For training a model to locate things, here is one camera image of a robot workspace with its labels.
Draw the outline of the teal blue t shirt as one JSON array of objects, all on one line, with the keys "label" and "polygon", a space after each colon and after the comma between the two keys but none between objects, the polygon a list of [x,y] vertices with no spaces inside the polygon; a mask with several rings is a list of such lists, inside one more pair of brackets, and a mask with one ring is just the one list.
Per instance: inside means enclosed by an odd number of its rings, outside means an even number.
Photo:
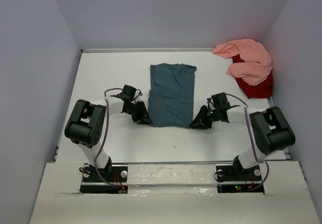
[{"label": "teal blue t shirt", "polygon": [[193,120],[196,70],[195,66],[187,64],[150,66],[150,126],[189,128]]}]

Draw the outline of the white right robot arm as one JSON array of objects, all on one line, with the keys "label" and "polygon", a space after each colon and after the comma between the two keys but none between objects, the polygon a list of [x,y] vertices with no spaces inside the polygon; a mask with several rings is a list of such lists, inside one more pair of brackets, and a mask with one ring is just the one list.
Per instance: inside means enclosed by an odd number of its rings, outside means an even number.
[{"label": "white right robot arm", "polygon": [[191,129],[210,129],[213,122],[236,123],[247,127],[251,147],[233,161],[232,175],[242,180],[250,174],[250,169],[261,164],[275,152],[295,144],[295,134],[279,107],[254,109],[231,105],[227,97],[238,97],[219,93],[207,99],[196,118],[190,123]]}]

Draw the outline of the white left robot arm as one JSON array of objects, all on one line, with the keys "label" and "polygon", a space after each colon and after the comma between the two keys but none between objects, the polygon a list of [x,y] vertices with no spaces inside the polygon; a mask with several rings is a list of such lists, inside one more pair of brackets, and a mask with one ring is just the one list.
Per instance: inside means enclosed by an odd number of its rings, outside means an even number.
[{"label": "white left robot arm", "polygon": [[140,97],[140,89],[124,85],[123,88],[105,90],[102,101],[93,103],[80,99],[74,105],[64,135],[83,151],[100,181],[111,177],[111,158],[104,151],[110,116],[124,113],[136,124],[152,124]]}]

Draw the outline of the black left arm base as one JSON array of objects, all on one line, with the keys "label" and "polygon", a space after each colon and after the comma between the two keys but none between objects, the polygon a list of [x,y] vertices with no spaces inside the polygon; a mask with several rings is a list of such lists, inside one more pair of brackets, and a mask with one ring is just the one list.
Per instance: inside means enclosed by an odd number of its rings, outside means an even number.
[{"label": "black left arm base", "polygon": [[79,168],[82,173],[80,193],[83,194],[127,194],[128,166],[112,165],[111,171],[99,169],[89,164]]}]

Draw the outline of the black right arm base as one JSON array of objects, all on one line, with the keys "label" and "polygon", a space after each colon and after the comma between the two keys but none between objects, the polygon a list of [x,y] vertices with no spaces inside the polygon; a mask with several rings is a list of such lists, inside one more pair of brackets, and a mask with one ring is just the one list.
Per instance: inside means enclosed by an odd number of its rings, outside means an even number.
[{"label": "black right arm base", "polygon": [[264,193],[262,174],[257,164],[243,169],[234,159],[229,165],[217,165],[214,173],[218,193]]}]

